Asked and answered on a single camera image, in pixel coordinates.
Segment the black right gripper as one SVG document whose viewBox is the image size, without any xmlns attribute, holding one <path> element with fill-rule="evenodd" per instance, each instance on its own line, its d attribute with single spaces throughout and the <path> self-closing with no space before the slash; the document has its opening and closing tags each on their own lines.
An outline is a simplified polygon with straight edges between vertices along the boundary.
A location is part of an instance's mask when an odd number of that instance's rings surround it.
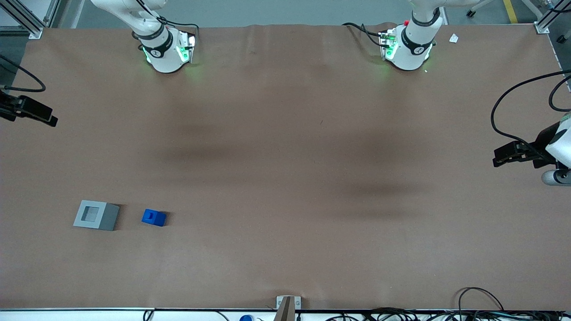
<svg viewBox="0 0 571 321">
<path fill-rule="evenodd" d="M 53 109 L 49 106 L 31 97 L 23 95 L 14 97 L 2 91 L 0 92 L 0 117 L 10 122 L 14 122 L 17 118 L 30 118 L 51 127 L 55 127 L 58 122 L 58 118 L 53 116 Z"/>
</svg>

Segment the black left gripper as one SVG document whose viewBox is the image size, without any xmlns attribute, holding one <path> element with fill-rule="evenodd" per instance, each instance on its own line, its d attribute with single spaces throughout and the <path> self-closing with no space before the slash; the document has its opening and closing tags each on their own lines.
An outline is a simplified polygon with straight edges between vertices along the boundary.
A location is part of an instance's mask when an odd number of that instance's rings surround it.
<svg viewBox="0 0 571 321">
<path fill-rule="evenodd" d="M 493 167 L 500 167 L 513 162 L 534 162 L 534 168 L 539 169 L 545 166 L 555 166 L 558 168 L 557 160 L 546 151 L 546 147 L 553 140 L 559 127 L 559 122 L 555 122 L 544 130 L 540 131 L 534 141 L 534 150 L 522 146 L 519 141 L 512 141 L 504 146 L 496 148 L 493 152 Z"/>
</svg>

